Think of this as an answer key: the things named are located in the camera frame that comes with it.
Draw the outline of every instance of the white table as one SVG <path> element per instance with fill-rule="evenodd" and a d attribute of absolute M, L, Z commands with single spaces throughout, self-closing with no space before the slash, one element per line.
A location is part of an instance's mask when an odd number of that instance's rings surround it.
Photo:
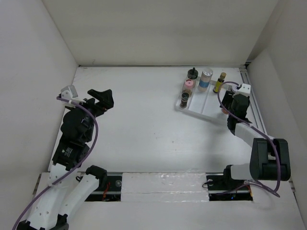
<path fill-rule="evenodd" d="M 177 181 L 166 184 L 161 180 L 171 174 L 125 173 L 122 201 L 86 202 L 70 229 L 305 229 L 288 182 L 282 183 L 279 199 L 252 188 L 254 202 L 208 202 L 208 193 L 201 188 L 205 181 L 201 172 L 221 172 L 228 164 L 249 162 L 251 148 L 226 126 L 175 111 L 175 101 L 189 69 L 78 68 L 73 84 L 80 98 L 89 98 L 86 92 L 92 88 L 112 89 L 115 101 L 114 108 L 97 119 L 98 142 L 80 171 L 95 164 L 109 172 L 184 173 L 175 176 Z M 213 80 L 225 71 L 228 81 L 242 83 L 238 69 L 213 71 Z M 251 109 L 248 118 L 254 124 L 260 122 Z M 195 182 L 191 184 L 192 191 L 186 188 L 190 180 Z M 38 190 L 46 183 L 44 173 Z M 174 183 L 179 185 L 175 193 Z"/>

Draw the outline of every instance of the pink lid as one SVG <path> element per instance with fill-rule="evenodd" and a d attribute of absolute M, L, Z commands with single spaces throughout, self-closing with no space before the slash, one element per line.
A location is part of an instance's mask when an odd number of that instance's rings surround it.
<path fill-rule="evenodd" d="M 192 80 L 186 80 L 186 82 L 184 83 L 184 86 L 187 88 L 187 89 L 192 89 L 193 88 L 193 84 L 194 82 Z"/>

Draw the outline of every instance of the blue label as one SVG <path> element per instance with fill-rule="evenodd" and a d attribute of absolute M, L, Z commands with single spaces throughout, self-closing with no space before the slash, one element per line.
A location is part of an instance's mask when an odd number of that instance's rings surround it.
<path fill-rule="evenodd" d="M 200 80 L 199 86 L 202 87 L 202 88 L 207 88 L 209 86 L 209 83 L 210 82 L 204 82 L 204 81 Z"/>

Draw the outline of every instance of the yellow label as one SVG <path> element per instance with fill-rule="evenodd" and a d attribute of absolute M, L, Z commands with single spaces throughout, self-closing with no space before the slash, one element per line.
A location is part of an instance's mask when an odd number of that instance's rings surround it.
<path fill-rule="evenodd" d="M 219 92 L 219 88 L 220 88 L 221 84 L 222 84 L 222 82 L 217 81 L 216 84 L 215 84 L 215 87 L 213 88 L 213 91 Z"/>

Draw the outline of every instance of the brown bottle cap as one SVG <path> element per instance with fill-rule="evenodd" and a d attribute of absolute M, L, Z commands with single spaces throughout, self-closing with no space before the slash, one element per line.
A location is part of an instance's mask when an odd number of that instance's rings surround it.
<path fill-rule="evenodd" d="M 224 72 L 221 73 L 220 78 L 221 78 L 221 79 L 225 79 L 225 77 L 226 77 L 226 73 L 224 73 Z"/>

